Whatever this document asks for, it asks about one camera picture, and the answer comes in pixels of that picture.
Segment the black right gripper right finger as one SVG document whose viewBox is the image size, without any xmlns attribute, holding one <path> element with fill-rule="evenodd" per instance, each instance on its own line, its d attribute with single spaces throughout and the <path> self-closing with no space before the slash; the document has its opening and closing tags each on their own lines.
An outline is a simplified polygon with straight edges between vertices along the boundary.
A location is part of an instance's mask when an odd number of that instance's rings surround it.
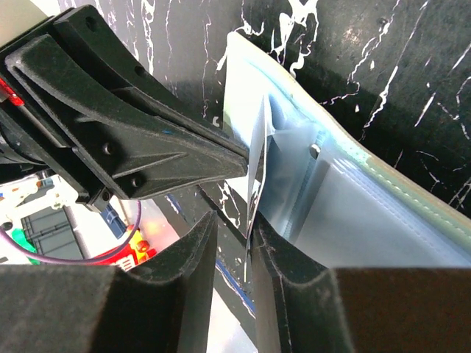
<svg viewBox="0 0 471 353">
<path fill-rule="evenodd" d="M 257 215 L 259 352 L 468 352 L 467 268 L 326 268 Z"/>
</svg>

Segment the green card holder wallet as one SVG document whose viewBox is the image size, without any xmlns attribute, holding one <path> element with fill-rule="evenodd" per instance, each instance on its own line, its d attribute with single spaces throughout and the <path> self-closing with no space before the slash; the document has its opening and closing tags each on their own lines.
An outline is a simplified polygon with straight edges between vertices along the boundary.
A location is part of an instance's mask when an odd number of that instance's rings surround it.
<svg viewBox="0 0 471 353">
<path fill-rule="evenodd" d="M 268 54 L 227 36 L 224 128 L 249 149 L 227 184 L 327 267 L 470 266 L 470 220 L 365 149 Z"/>
</svg>

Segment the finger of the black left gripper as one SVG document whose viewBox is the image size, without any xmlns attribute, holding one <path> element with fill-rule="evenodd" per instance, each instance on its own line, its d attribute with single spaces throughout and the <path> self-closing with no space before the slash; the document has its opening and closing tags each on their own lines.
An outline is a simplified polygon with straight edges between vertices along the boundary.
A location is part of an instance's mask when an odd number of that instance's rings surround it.
<svg viewBox="0 0 471 353">
<path fill-rule="evenodd" d="M 125 48 L 97 9 L 70 9 L 54 21 L 54 31 L 78 66 L 124 103 L 162 124 L 161 139 L 193 149 L 234 153 L 247 158 L 248 148 L 198 116 L 160 84 Z"/>
</svg>

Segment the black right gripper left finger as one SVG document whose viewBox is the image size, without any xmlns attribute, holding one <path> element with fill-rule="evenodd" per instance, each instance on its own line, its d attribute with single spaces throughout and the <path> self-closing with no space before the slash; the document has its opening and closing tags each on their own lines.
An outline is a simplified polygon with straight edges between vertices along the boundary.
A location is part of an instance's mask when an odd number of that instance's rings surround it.
<svg viewBox="0 0 471 353">
<path fill-rule="evenodd" d="M 204 352 L 217 216 L 130 271 L 109 265 L 3 265 L 3 352 Z"/>
</svg>

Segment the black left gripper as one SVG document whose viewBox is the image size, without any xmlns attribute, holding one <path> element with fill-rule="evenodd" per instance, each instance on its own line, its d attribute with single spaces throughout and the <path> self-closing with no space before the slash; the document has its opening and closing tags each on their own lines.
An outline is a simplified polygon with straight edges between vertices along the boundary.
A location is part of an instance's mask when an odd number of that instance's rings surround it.
<svg viewBox="0 0 471 353">
<path fill-rule="evenodd" d="M 111 196 L 149 199 L 203 182 L 243 176 L 247 158 L 177 145 L 162 124 L 85 73 L 47 16 L 1 45 L 1 183 L 58 174 L 75 202 L 101 212 Z"/>
</svg>

